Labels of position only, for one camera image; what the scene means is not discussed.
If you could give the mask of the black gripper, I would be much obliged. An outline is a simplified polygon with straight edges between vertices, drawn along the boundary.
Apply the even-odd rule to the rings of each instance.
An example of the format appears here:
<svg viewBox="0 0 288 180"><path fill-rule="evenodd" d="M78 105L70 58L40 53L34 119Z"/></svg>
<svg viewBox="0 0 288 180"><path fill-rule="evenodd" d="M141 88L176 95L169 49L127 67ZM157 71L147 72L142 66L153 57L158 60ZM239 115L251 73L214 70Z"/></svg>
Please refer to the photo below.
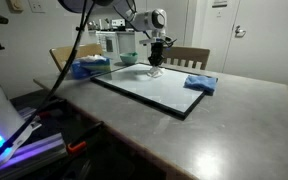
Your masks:
<svg viewBox="0 0 288 180"><path fill-rule="evenodd" d="M160 68L163 64L163 43L156 42L151 44L151 55L148 57L151 68Z"/></svg>

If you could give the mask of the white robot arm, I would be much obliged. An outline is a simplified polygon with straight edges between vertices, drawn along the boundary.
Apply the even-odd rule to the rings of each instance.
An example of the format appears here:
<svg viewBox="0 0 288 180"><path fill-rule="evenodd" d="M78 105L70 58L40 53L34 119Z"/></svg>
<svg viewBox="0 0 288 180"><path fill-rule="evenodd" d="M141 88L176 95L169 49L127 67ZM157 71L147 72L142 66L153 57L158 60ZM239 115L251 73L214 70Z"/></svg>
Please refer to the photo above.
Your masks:
<svg viewBox="0 0 288 180"><path fill-rule="evenodd" d="M143 33L150 31L151 34L145 40L141 40L140 44L151 45L148 61L153 67L163 63L163 50L175 42L166 34L167 13L163 9L139 12L135 0L58 0L58 2L65 10L79 14L111 6L135 31Z"/></svg>

